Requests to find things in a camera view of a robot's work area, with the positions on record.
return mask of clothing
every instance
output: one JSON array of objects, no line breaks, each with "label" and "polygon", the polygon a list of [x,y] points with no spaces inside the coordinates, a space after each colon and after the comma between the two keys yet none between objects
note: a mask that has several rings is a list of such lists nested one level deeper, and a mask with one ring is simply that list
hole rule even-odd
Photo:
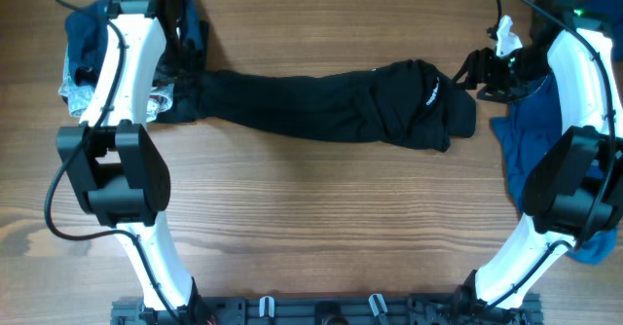
[{"label": "clothing", "polygon": [[422,60],[323,78],[204,72],[175,85],[160,123],[218,117],[278,134],[324,141],[384,141],[446,151],[470,137],[476,103]]},{"label": "clothing", "polygon": [[587,0],[580,7],[586,11],[604,14],[612,28],[612,58],[623,58],[623,0]]},{"label": "clothing", "polygon": [[[531,88],[536,92],[512,105],[509,117],[491,119],[506,162],[508,193],[515,200],[520,212],[524,211],[522,193],[528,175],[561,138],[563,132],[558,86],[554,75],[532,82]],[[569,255],[582,263],[598,264],[612,252],[615,242],[616,229],[595,235],[578,252],[570,252]]]}]

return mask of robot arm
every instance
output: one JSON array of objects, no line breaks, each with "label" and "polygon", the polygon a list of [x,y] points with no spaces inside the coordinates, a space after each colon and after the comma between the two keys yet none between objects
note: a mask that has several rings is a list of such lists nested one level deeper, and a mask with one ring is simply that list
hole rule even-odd
[{"label": "robot arm", "polygon": [[[185,324],[204,321],[207,311],[190,273],[180,260],[166,221],[170,194],[168,169],[147,135],[147,103],[157,70],[175,64],[179,41],[175,19],[179,0],[110,0],[109,19],[121,31],[126,57],[116,90],[111,91],[119,61],[119,39],[108,27],[108,45],[92,102],[80,126],[64,127],[57,148],[65,161],[88,129],[100,117],[109,92],[114,101],[94,141],[69,165],[67,173],[78,201],[95,214],[102,226],[138,236],[149,269],[159,285],[152,285],[133,241],[122,243],[143,288],[143,304],[155,319],[167,317],[167,302]],[[100,164],[108,151],[119,153],[120,163]],[[156,292],[157,286],[164,300]]]},{"label": "robot arm", "polygon": [[[567,31],[552,32],[552,27],[543,28],[542,22],[540,28],[539,22],[533,23],[533,28],[537,28],[531,29],[531,33],[536,31],[538,36],[532,37],[532,46],[523,48],[517,36],[509,31],[510,18],[505,17],[500,22],[496,54],[489,55],[488,60],[490,67],[502,73],[485,78],[488,84],[479,92],[479,97],[502,102],[521,100],[530,96],[527,84],[531,79],[551,71],[558,83],[563,137],[529,176],[523,194],[526,213],[517,229],[494,258],[475,272],[471,284],[466,282],[467,289],[465,285],[459,287],[462,292],[471,293],[483,306],[495,303],[502,309],[519,307],[538,278],[575,245],[603,181],[603,178],[588,175],[589,168],[598,166],[605,171],[609,139],[603,78],[609,79],[615,112],[621,112],[610,62],[612,42],[602,32],[604,26],[593,18],[578,19],[583,13],[574,8],[557,8],[557,0],[545,1],[555,9],[567,10],[563,16],[569,12],[573,14],[570,17],[575,23],[573,27],[600,54],[607,76],[599,73],[596,61]],[[536,58],[546,60],[548,66],[543,67]],[[488,74],[487,69],[482,72],[483,76]],[[623,123],[615,123],[615,130],[623,134]],[[620,147],[617,139],[616,149]],[[623,201],[618,179],[621,169],[621,163],[617,163],[613,176],[616,179],[606,188],[604,201],[596,206],[589,236],[613,229],[621,218],[619,207]],[[557,241],[564,243],[550,249]],[[503,298],[510,290],[515,292]],[[465,309],[467,306],[455,304],[455,307]]]}]

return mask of crumpled fabric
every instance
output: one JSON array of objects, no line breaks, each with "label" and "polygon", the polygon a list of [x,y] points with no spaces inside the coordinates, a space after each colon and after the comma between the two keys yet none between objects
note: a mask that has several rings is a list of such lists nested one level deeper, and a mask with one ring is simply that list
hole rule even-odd
[{"label": "crumpled fabric", "polygon": [[623,58],[623,0],[587,0],[580,7],[589,12],[603,14],[607,17],[612,28],[612,40],[616,42],[612,47],[612,58]]},{"label": "crumpled fabric", "polygon": [[[168,111],[173,105],[174,84],[153,87],[150,98],[147,101],[147,122],[153,122],[161,112]],[[95,86],[91,84],[76,85],[69,72],[69,56],[65,54],[65,62],[62,71],[62,84],[58,88],[58,94],[66,98],[69,115],[81,117],[87,110],[91,99],[95,94]]]},{"label": "crumpled fabric", "polygon": [[204,72],[179,81],[160,123],[218,117],[277,134],[333,142],[384,141],[445,152],[470,137],[476,102],[435,66],[395,62],[322,78]]}]

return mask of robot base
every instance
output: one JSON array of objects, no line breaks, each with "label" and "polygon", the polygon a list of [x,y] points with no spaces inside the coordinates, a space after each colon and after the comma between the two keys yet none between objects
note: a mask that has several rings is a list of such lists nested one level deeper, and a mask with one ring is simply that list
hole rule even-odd
[{"label": "robot base", "polygon": [[[242,297],[212,298],[203,301],[214,311],[214,325],[455,325],[469,318],[461,315],[450,318],[449,301],[452,294],[415,294],[404,298],[387,298],[379,304],[381,311],[373,310],[371,299],[277,299],[247,300]],[[273,302],[273,317],[266,307]],[[260,316],[260,305],[266,307]],[[142,301],[113,303],[111,325],[149,325],[154,313],[145,309]],[[158,324],[175,324],[165,311],[157,314]],[[471,325],[543,325],[539,295],[528,294],[521,308],[494,309],[469,324]]]}]

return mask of black cloth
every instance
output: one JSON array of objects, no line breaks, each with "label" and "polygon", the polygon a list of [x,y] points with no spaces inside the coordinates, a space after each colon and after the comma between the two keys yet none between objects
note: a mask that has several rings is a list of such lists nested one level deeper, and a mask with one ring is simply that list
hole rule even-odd
[{"label": "black cloth", "polygon": [[323,78],[218,71],[178,81],[173,107],[157,122],[208,117],[308,139],[445,152],[451,135],[474,133],[476,103],[422,60]]}]

